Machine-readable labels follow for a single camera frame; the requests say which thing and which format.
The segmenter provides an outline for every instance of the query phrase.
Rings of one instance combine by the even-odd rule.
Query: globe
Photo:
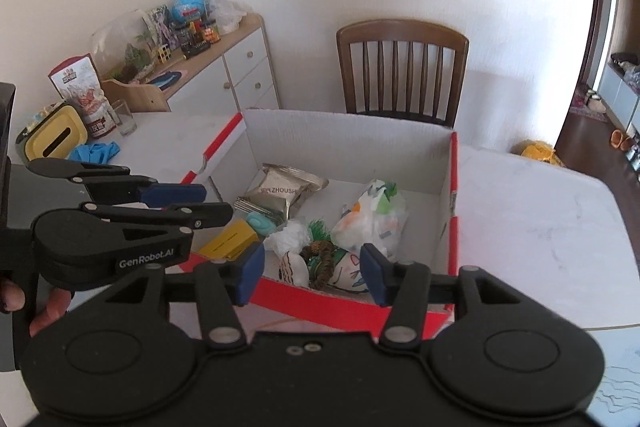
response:
[[[180,25],[199,20],[206,13],[204,0],[176,0],[171,15]]]

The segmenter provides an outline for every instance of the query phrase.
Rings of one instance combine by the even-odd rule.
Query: slipper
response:
[[[622,143],[620,144],[620,150],[622,152],[627,152],[629,149],[631,149],[631,147],[634,146],[634,143],[635,140],[630,136],[627,136],[624,140],[622,140]]]
[[[609,143],[611,144],[613,149],[619,149],[624,140],[625,134],[619,129],[616,129],[615,131],[613,131],[613,133],[611,133],[611,139],[609,140]]]

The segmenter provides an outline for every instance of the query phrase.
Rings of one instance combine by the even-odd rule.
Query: glass cup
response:
[[[115,120],[120,134],[127,136],[138,128],[126,100],[116,100],[111,104],[111,107],[115,116],[113,120]]]

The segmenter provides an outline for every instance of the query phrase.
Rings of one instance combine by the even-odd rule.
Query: finger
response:
[[[53,288],[47,301],[47,314],[56,321],[66,313],[69,304],[71,304],[71,292]]]
[[[20,286],[9,279],[0,281],[0,298],[2,299],[2,311],[17,312],[24,306],[24,292]]]
[[[70,302],[71,293],[66,290],[61,290],[60,288],[53,288],[49,294],[47,307],[31,321],[31,325],[29,326],[31,336],[37,335],[44,328],[62,317],[66,309],[69,308]]]

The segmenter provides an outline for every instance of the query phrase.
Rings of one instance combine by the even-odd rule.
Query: open box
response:
[[[311,195],[296,215],[306,222],[324,219],[329,228],[372,179],[396,182],[408,210],[397,259],[426,264],[434,273],[458,271],[458,137],[450,129],[354,114],[247,110],[229,123],[206,157],[207,172],[186,181],[210,177],[222,200],[230,203],[261,181],[263,163],[329,179],[328,187]],[[211,234],[198,232],[194,250]],[[194,254],[182,269],[204,261]],[[273,278],[277,258],[271,252],[252,304],[239,310],[249,331],[285,325],[289,331],[370,331],[377,337],[389,312],[373,304],[368,294],[329,294]],[[448,310],[430,311],[423,337],[433,336],[448,317]]]

